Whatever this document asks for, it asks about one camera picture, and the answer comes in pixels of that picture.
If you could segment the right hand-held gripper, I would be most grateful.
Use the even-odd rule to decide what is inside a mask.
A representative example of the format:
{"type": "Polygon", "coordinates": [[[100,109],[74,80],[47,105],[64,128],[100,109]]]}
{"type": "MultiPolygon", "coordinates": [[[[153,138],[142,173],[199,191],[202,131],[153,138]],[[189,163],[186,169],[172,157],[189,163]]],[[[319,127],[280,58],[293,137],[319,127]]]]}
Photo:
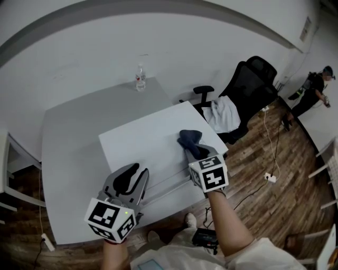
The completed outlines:
{"type": "Polygon", "coordinates": [[[197,160],[189,149],[185,149],[190,175],[195,186],[204,193],[222,189],[229,185],[228,169],[223,155],[211,146],[196,145],[200,156],[197,160]]]}

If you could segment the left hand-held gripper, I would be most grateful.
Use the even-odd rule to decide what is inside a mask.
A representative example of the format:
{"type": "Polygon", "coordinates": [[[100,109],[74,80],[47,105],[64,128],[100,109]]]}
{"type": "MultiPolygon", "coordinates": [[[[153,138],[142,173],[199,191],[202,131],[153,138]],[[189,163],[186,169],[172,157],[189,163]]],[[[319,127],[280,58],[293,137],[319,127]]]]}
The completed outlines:
{"type": "Polygon", "coordinates": [[[132,163],[111,173],[87,209],[84,221],[96,235],[111,243],[122,243],[143,216],[140,202],[149,181],[147,168],[140,173],[131,190],[128,190],[138,168],[139,163],[132,163]]]}

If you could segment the dark blue cloth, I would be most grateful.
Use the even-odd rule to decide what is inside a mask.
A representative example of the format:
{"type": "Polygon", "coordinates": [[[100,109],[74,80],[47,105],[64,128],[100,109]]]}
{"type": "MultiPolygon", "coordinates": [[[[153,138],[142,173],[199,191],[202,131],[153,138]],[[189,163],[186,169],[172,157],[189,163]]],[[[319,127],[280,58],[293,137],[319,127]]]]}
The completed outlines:
{"type": "Polygon", "coordinates": [[[177,142],[184,150],[189,150],[197,160],[205,159],[210,153],[209,150],[198,147],[202,138],[202,132],[197,130],[181,130],[177,142]]]}

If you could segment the person's left forearm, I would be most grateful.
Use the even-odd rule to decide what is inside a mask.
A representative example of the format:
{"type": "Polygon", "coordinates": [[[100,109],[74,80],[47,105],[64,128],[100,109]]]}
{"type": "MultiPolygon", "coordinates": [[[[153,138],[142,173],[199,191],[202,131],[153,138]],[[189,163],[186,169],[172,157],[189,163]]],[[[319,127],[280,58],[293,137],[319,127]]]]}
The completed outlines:
{"type": "Polygon", "coordinates": [[[100,270],[131,270],[126,241],[116,244],[104,239],[100,270]]]}

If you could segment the person's right forearm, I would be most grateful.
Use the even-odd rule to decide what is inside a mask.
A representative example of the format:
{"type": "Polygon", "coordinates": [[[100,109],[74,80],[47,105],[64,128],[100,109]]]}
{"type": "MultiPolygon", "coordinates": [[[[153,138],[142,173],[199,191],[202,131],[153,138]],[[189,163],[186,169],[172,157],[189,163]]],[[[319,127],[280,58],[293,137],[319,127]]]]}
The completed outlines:
{"type": "Polygon", "coordinates": [[[224,256],[233,255],[254,242],[255,238],[232,209],[224,193],[208,193],[215,232],[224,256]]]}

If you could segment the crumpled white garment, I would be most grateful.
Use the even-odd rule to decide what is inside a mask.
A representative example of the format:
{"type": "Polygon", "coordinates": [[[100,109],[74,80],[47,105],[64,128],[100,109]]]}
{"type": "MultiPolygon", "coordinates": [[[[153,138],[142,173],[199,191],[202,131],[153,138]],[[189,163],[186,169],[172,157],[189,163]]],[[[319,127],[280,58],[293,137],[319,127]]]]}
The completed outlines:
{"type": "Polygon", "coordinates": [[[211,101],[210,107],[202,107],[203,116],[217,133],[230,133],[239,128],[241,120],[236,105],[228,96],[211,101]]]}

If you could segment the black battery box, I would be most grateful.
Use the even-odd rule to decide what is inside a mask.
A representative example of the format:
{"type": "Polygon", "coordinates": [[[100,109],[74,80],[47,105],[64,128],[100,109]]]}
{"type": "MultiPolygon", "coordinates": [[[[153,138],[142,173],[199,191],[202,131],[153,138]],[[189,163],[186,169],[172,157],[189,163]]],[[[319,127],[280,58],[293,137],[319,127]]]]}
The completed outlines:
{"type": "Polygon", "coordinates": [[[216,249],[219,242],[215,230],[198,228],[192,238],[192,244],[194,246],[216,249]]]}

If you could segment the black office chair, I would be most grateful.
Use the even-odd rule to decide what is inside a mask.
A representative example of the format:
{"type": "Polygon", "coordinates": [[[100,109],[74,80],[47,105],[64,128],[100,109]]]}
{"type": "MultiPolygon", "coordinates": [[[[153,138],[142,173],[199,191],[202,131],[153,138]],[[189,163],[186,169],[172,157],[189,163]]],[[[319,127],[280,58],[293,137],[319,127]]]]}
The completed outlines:
{"type": "MultiPolygon", "coordinates": [[[[236,105],[241,120],[238,129],[230,133],[217,134],[224,143],[235,144],[244,137],[249,131],[249,120],[277,98],[277,90],[273,86],[276,75],[276,69],[259,56],[252,56],[246,61],[239,62],[229,84],[217,97],[228,96],[236,105]]],[[[208,93],[213,91],[214,88],[209,85],[193,89],[194,94],[201,96],[201,102],[194,105],[201,116],[203,116],[202,107],[211,105],[212,100],[207,101],[206,98],[208,93]]]]}

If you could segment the clear plastic water bottle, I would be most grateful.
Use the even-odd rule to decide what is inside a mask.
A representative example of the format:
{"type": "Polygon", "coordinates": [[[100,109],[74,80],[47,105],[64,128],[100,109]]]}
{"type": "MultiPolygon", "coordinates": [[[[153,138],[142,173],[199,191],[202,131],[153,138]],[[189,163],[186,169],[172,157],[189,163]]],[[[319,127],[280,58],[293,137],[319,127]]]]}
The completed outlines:
{"type": "Polygon", "coordinates": [[[143,91],[146,88],[146,73],[142,64],[138,64],[137,72],[135,75],[137,91],[143,91]]]}

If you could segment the person's white clothing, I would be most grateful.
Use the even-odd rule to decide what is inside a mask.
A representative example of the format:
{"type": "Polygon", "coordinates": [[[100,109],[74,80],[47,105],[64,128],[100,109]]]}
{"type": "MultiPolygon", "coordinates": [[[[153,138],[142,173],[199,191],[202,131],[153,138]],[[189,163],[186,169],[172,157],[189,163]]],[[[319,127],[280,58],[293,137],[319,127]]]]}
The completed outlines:
{"type": "Polygon", "coordinates": [[[306,270],[292,255],[276,247],[268,238],[254,240],[243,250],[218,258],[192,244],[196,228],[177,233],[171,242],[157,250],[135,256],[132,270],[306,270]]]}

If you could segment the white side table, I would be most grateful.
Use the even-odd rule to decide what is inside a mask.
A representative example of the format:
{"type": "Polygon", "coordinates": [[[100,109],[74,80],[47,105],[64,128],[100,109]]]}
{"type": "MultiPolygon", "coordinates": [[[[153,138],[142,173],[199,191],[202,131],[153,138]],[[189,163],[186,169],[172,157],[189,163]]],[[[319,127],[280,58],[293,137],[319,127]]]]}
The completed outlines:
{"type": "Polygon", "coordinates": [[[41,164],[32,157],[26,150],[24,150],[4,129],[0,129],[0,194],[5,193],[19,200],[25,201],[30,204],[34,204],[41,207],[46,207],[46,204],[41,199],[35,199],[28,195],[25,195],[9,186],[9,179],[13,179],[14,176],[8,171],[8,156],[10,152],[10,146],[23,158],[25,158],[30,165],[35,166],[41,172],[41,164]]]}

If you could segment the white metal rack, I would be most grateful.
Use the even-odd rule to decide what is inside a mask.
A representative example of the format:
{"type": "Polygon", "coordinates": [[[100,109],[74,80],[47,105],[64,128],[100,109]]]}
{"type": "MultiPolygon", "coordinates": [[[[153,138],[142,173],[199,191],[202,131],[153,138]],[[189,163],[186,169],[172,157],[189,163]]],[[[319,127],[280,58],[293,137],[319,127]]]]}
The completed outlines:
{"type": "Polygon", "coordinates": [[[338,209],[338,137],[333,138],[323,149],[319,151],[316,157],[321,157],[324,165],[312,172],[308,178],[311,179],[320,172],[327,170],[330,178],[328,184],[332,186],[335,199],[323,204],[320,209],[335,205],[338,209]]]}

